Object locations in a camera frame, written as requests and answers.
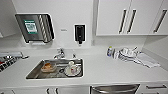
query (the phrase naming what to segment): black dispenser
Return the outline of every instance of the black dispenser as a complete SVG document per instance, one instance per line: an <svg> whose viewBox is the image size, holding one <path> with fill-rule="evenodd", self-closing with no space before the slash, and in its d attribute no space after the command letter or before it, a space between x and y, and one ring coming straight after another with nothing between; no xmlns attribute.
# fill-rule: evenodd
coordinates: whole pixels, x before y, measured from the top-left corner
<svg viewBox="0 0 168 94"><path fill-rule="evenodd" d="M75 25L75 41L79 41L79 44L85 41L85 25Z"/></svg>

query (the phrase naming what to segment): white cabinet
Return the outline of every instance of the white cabinet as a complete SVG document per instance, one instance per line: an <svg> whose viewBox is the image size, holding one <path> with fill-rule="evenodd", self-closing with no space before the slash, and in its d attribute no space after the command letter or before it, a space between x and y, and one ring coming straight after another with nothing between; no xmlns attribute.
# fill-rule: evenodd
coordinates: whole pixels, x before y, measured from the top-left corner
<svg viewBox="0 0 168 94"><path fill-rule="evenodd" d="M56 94L90 94L89 86L81 86L81 87L62 87L58 88Z"/></svg>
<svg viewBox="0 0 168 94"><path fill-rule="evenodd" d="M0 94L14 94L13 90L0 90Z"/></svg>
<svg viewBox="0 0 168 94"><path fill-rule="evenodd" d="M97 36L148 35L162 0L99 0Z"/></svg>
<svg viewBox="0 0 168 94"><path fill-rule="evenodd" d="M168 35L168 0L164 0L153 23L150 35Z"/></svg>
<svg viewBox="0 0 168 94"><path fill-rule="evenodd" d="M97 36L122 34L131 0L99 0Z"/></svg>
<svg viewBox="0 0 168 94"><path fill-rule="evenodd" d="M168 84L141 84L135 94L168 94Z"/></svg>
<svg viewBox="0 0 168 94"><path fill-rule="evenodd" d="M0 13L0 38L18 33L20 30L12 0L0 0Z"/></svg>
<svg viewBox="0 0 168 94"><path fill-rule="evenodd" d="M14 90L15 94L54 94L52 88L23 88Z"/></svg>
<svg viewBox="0 0 168 94"><path fill-rule="evenodd" d="M129 35L148 35L163 0L132 0L126 28Z"/></svg>

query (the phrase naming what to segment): sink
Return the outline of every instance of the sink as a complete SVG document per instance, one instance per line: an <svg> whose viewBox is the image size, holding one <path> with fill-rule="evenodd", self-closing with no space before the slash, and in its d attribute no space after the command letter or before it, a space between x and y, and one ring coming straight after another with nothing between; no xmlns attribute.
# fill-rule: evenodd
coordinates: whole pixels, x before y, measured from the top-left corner
<svg viewBox="0 0 168 94"><path fill-rule="evenodd" d="M64 70L69 65L69 62L73 61L75 65L80 67L80 72L75 76L68 76ZM44 64L50 63L56 65L56 70L53 72L42 72L41 68ZM54 59L54 60L42 60L40 63L27 75L26 79L46 79L46 78L72 78L83 76L83 60L82 59Z"/></svg>

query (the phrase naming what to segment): faucet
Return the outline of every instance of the faucet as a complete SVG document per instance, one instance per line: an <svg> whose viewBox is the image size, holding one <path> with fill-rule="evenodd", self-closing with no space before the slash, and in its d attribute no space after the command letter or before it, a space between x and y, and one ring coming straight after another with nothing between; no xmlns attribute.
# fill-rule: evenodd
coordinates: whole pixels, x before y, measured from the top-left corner
<svg viewBox="0 0 168 94"><path fill-rule="evenodd" d="M54 56L54 59L61 59L61 58L65 58L65 53L64 53L64 49L60 48L58 50L58 55Z"/></svg>

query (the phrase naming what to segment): lower cabinet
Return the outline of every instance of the lower cabinet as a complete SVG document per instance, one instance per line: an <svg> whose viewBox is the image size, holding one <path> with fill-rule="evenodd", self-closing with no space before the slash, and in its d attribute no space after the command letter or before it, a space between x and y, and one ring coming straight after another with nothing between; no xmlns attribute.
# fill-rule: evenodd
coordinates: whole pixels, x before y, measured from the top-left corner
<svg viewBox="0 0 168 94"><path fill-rule="evenodd" d="M0 90L0 94L14 94L13 90Z"/></svg>
<svg viewBox="0 0 168 94"><path fill-rule="evenodd" d="M52 88L19 88L14 94L55 94Z"/></svg>
<svg viewBox="0 0 168 94"><path fill-rule="evenodd" d="M56 94L90 94L89 86L55 88Z"/></svg>
<svg viewBox="0 0 168 94"><path fill-rule="evenodd" d="M135 94L168 94L168 83L141 84Z"/></svg>

